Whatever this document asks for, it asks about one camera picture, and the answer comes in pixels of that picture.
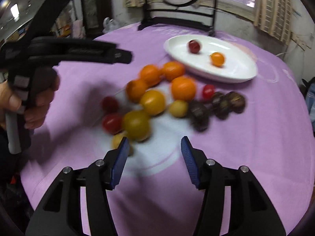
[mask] yellow cherry tomato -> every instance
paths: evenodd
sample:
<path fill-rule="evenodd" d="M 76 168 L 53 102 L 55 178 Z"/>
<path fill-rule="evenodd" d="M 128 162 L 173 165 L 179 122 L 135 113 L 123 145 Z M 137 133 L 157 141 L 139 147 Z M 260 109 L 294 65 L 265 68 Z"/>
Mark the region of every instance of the yellow cherry tomato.
<path fill-rule="evenodd" d="M 176 100 L 169 107 L 170 114 L 177 118 L 185 117 L 187 115 L 187 111 L 188 103 L 183 100 Z"/>
<path fill-rule="evenodd" d="M 129 140 L 130 149 L 129 149 L 129 155 L 128 156 L 131 156 L 131 155 L 133 155 L 133 148 L 131 146 L 131 142 L 130 142 L 130 138 L 128 137 L 128 133 L 126 131 L 121 132 L 121 133 L 116 134 L 116 135 L 113 136 L 113 138 L 111 140 L 111 148 L 112 149 L 117 149 L 119 144 L 120 144 L 120 142 L 122 141 L 123 137 L 126 137 Z"/>
<path fill-rule="evenodd" d="M 146 140 L 151 134 L 150 117 L 145 111 L 131 111 L 122 119 L 122 128 L 132 140 Z"/>
<path fill-rule="evenodd" d="M 156 116 L 165 110 L 165 96 L 158 90 L 148 90 L 140 99 L 140 104 L 145 112 L 151 116 Z"/>

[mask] white wall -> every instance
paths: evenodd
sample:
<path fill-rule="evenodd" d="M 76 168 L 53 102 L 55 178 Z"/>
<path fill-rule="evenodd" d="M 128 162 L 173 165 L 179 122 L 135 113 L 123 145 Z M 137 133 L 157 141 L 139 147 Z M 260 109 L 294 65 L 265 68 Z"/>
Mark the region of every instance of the white wall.
<path fill-rule="evenodd" d="M 303 40 L 310 48 L 313 48 L 313 39 L 311 36 L 313 36 L 314 33 L 314 23 L 310 15 L 300 0 L 292 0 L 292 7 L 298 14 L 300 14 L 300 16 L 297 14 L 292 16 L 292 32 L 298 34 L 301 40 Z M 114 18 L 122 25 L 139 22 L 142 19 L 141 8 L 124 8 L 123 0 L 113 0 L 113 14 Z M 218 13 L 216 29 L 226 31 L 231 35 L 250 41 L 256 46 L 275 55 L 287 50 L 289 53 L 284 57 L 284 61 L 293 71 L 298 84 L 302 77 L 306 80 L 310 80 L 315 76 L 315 52 L 310 48 L 306 48 L 306 51 L 304 51 L 293 41 L 291 41 L 287 48 L 275 38 L 256 29 L 251 22 L 223 11 Z"/>
<path fill-rule="evenodd" d="M 299 35 L 299 38 L 308 46 L 306 50 L 302 50 L 299 46 L 296 46 L 295 42 L 290 43 L 289 53 L 285 62 L 295 72 L 297 81 L 301 78 L 309 81 L 315 76 L 315 46 L 314 46 L 314 29 L 315 24 L 307 12 L 305 6 L 303 6 L 300 0 L 292 0 L 292 7 L 299 15 L 293 13 L 291 30 L 293 33 Z"/>

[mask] finger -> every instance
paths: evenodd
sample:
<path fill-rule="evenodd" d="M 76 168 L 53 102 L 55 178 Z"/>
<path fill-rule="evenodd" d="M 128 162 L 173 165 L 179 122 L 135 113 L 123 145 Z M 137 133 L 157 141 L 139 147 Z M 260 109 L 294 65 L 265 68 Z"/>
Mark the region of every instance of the finger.
<path fill-rule="evenodd" d="M 36 105 L 45 106 L 49 105 L 55 96 L 55 92 L 52 89 L 47 89 L 36 96 Z"/>
<path fill-rule="evenodd" d="M 27 109 L 24 112 L 24 118 L 26 122 L 34 122 L 46 117 L 48 112 L 49 105 L 36 106 L 30 109 Z"/>
<path fill-rule="evenodd" d="M 57 91 L 57 90 L 59 90 L 59 87 L 60 87 L 60 76 L 57 75 L 56 80 L 52 84 L 51 88 L 53 91 Z"/>
<path fill-rule="evenodd" d="M 24 127 L 28 130 L 34 130 L 41 127 L 44 124 L 44 121 L 45 121 L 45 118 L 42 118 L 34 122 L 27 122 Z"/>
<path fill-rule="evenodd" d="M 16 111 L 22 104 L 21 99 L 13 93 L 7 81 L 0 84 L 0 108 Z"/>

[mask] white plate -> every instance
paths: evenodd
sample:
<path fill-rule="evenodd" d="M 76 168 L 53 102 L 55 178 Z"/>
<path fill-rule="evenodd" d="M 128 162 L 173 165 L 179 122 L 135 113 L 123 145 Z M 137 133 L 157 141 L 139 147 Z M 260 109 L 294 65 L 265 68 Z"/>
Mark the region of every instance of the white plate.
<path fill-rule="evenodd" d="M 198 54 L 188 51 L 191 40 L 201 43 Z M 245 52 L 229 42 L 199 34 L 179 35 L 168 39 L 164 49 L 175 60 L 182 62 L 194 74 L 225 83 L 239 83 L 253 79 L 258 74 L 256 63 Z M 211 64 L 210 55 L 221 52 L 226 61 L 223 67 Z"/>

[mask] cherry tomato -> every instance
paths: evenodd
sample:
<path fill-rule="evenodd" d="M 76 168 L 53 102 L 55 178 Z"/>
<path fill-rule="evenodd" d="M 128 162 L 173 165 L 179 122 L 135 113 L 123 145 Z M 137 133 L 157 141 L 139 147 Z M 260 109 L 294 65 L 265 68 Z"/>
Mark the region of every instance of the cherry tomato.
<path fill-rule="evenodd" d="M 115 135 L 122 131 L 122 117 L 119 113 L 111 113 L 104 117 L 102 127 L 108 133 Z"/>
<path fill-rule="evenodd" d="M 117 112 L 119 109 L 119 104 L 117 99 L 114 97 L 105 97 L 102 100 L 102 108 L 105 113 Z"/>
<path fill-rule="evenodd" d="M 189 51 L 193 54 L 197 54 L 199 53 L 200 49 L 201 49 L 201 45 L 198 41 L 196 40 L 191 40 L 189 43 L 188 43 L 188 48 L 189 48 Z"/>
<path fill-rule="evenodd" d="M 215 93 L 215 87 L 213 85 L 207 84 L 204 86 L 202 90 L 202 98 L 207 101 L 212 98 L 213 94 Z"/>

